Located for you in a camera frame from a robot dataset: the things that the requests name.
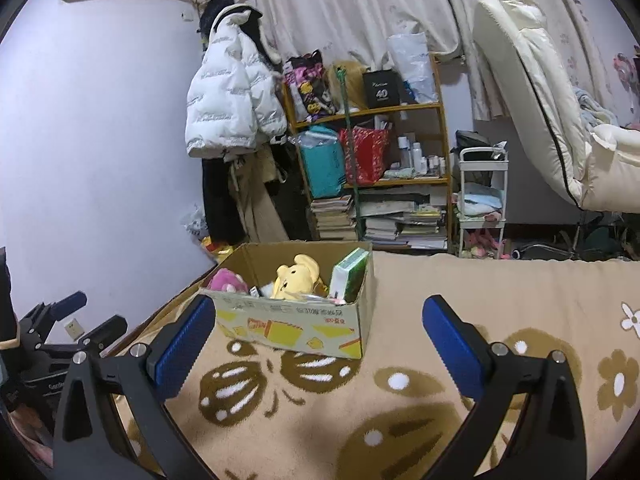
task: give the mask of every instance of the beige blanket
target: beige blanket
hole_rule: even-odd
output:
[[[419,479],[471,408],[421,323],[441,294],[489,340],[513,351],[569,357],[586,428],[589,474],[638,412],[640,264],[520,262],[374,254],[376,311],[359,361],[233,341],[214,330],[167,407],[223,480]],[[196,287],[140,340],[174,320]],[[483,468],[513,431],[515,399]],[[123,399],[118,408],[141,462],[153,459]]]

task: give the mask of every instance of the plush toy ear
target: plush toy ear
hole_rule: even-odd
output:
[[[314,281],[314,283],[318,280],[318,278],[320,277],[320,267],[311,256],[307,256],[306,254],[298,254],[298,256],[293,258],[293,261],[309,269],[311,279]]]

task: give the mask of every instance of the metal screw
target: metal screw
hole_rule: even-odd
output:
[[[85,359],[86,359],[86,352],[79,351],[74,354],[74,362],[77,365],[81,365],[82,363],[84,363]]]
[[[146,353],[146,345],[144,343],[136,343],[130,348],[129,353],[133,357],[142,357]]]
[[[494,343],[491,345],[491,352],[493,352],[497,356],[502,357],[509,353],[509,349],[504,343]]]
[[[564,363],[566,361],[565,355],[559,350],[554,350],[553,352],[551,352],[551,358],[558,364]]]

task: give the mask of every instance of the curtain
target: curtain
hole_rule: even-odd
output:
[[[388,66],[386,38],[403,32],[425,32],[441,59],[461,53],[447,0],[256,1],[285,60],[320,49],[326,64],[355,59],[380,69]]]
[[[477,0],[450,0],[458,25],[473,102],[474,118],[489,120],[505,115],[486,59],[473,42],[472,28]],[[605,108],[614,110],[613,96],[600,53],[588,27],[579,0],[537,0],[546,14],[549,34],[560,51],[564,68],[574,86],[589,92]]]

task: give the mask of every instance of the power socket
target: power socket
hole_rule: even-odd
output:
[[[74,341],[77,341],[84,335],[84,328],[80,326],[76,318],[73,318],[65,325],[65,330]]]

